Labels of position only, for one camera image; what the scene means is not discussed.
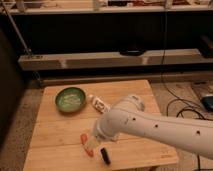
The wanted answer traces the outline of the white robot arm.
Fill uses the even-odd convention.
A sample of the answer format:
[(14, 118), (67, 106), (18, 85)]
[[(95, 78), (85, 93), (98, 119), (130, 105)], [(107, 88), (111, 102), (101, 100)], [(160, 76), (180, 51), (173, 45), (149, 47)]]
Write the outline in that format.
[(213, 122), (147, 114), (137, 95), (130, 94), (95, 122), (85, 143), (89, 150), (115, 141), (119, 133), (152, 139), (213, 160)]

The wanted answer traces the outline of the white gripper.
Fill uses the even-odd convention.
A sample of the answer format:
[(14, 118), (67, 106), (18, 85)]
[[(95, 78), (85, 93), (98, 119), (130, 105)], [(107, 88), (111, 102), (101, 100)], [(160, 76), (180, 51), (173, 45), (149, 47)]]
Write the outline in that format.
[[(115, 132), (104, 123), (97, 120), (94, 124), (92, 135), (99, 141), (112, 141), (115, 137)], [(90, 150), (99, 146), (99, 141), (95, 137), (89, 137), (86, 142), (86, 147)]]

